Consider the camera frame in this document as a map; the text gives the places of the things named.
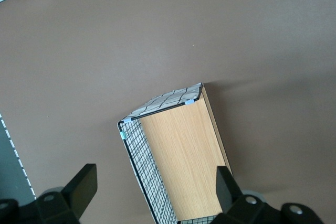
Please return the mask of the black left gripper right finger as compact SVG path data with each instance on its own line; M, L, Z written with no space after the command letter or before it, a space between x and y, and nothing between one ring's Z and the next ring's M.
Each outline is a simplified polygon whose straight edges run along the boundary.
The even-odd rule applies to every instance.
M257 196L243 194L226 166L217 167L216 195L222 212L212 223L323 223L321 218L305 205L290 202L277 210Z

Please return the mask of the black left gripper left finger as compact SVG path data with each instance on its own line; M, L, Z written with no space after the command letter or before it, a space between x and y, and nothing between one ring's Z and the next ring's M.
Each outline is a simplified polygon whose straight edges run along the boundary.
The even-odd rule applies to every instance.
M50 191L20 206L1 200L1 223L79 223L98 190L96 164L86 164L61 190Z

